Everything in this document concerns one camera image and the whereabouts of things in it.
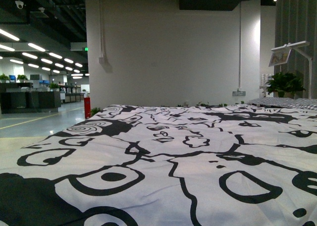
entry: white wall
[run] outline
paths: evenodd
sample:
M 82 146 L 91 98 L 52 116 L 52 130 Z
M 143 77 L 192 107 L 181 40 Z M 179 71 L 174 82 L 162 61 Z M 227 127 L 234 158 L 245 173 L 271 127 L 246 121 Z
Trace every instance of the white wall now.
M 259 97 L 260 0 L 233 11 L 179 10 L 177 0 L 86 0 L 92 107 L 234 104 Z M 232 97 L 239 85 L 246 97 Z
M 4 73 L 5 75 L 23 75 L 23 65 L 11 62 L 11 57 L 4 57 L 3 59 L 0 59 L 0 75 Z
M 24 75 L 30 80 L 31 74 L 40 74 L 42 75 L 42 80 L 49 80 L 50 71 L 42 70 L 39 68 L 30 67 L 28 65 L 24 65 Z
M 275 12 L 275 6 L 261 6 L 260 74 L 274 74 L 274 67 L 268 64 L 275 47 Z
M 81 79 L 73 79 L 73 78 L 69 78 L 68 79 L 69 84 L 72 83 L 73 85 L 80 86 L 80 85 L 89 85 L 89 77 L 88 76 L 83 76 L 83 78 Z

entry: electrical outlet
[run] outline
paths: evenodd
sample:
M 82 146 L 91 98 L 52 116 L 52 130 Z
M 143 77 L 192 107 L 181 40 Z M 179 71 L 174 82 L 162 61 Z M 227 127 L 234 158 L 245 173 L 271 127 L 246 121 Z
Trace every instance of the electrical outlet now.
M 233 91 L 232 96 L 246 96 L 245 91 Z

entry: gray floor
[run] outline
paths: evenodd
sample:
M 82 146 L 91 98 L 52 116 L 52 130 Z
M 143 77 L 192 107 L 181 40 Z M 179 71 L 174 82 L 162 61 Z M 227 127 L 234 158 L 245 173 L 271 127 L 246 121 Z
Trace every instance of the gray floor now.
M 0 154 L 41 141 L 84 120 L 83 101 L 62 104 L 54 113 L 0 114 Z

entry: bed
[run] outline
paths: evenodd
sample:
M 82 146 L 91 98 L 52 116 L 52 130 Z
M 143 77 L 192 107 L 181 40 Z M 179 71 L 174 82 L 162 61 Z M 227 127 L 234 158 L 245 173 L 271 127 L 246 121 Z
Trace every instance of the bed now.
M 314 226 L 317 103 L 287 101 L 109 106 L 0 156 L 0 225 Z

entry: ceiling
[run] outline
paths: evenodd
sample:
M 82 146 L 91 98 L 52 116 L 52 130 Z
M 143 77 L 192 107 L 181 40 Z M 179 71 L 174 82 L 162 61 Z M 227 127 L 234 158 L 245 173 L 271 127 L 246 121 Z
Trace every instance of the ceiling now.
M 0 35 L 0 43 L 11 43 L 19 51 L 1 52 L 0 49 L 0 56 L 28 59 L 21 53 L 30 51 L 27 43 L 35 43 L 63 58 L 83 64 L 81 72 L 88 73 L 87 52 L 83 51 L 87 41 L 85 0 L 20 0 L 24 4 L 22 9 L 18 9 L 15 1 L 0 0 L 0 29 L 19 37 L 20 41 Z M 241 1 L 244 0 L 179 0 L 179 8 L 233 10 Z M 274 3 L 261 0 L 261 5 Z M 41 57 L 52 59 L 47 53 L 41 53 Z M 63 60 L 60 63 L 71 66 Z

